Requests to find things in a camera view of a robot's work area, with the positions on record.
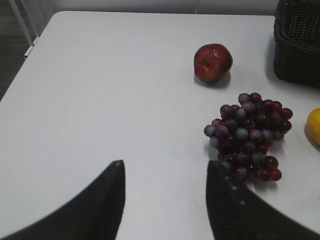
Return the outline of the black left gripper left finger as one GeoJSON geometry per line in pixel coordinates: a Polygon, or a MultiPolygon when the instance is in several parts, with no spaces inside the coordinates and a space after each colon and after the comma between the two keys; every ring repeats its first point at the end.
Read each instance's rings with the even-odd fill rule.
{"type": "Polygon", "coordinates": [[[77,196],[6,240],[114,240],[125,206],[125,164],[111,162],[77,196]]]}

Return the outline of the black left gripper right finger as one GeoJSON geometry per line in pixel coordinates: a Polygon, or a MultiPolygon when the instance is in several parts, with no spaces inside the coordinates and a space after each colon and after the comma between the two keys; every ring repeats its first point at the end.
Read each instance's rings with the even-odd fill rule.
{"type": "Polygon", "coordinates": [[[205,198],[215,240],[320,238],[255,195],[219,161],[208,162],[205,198]]]}

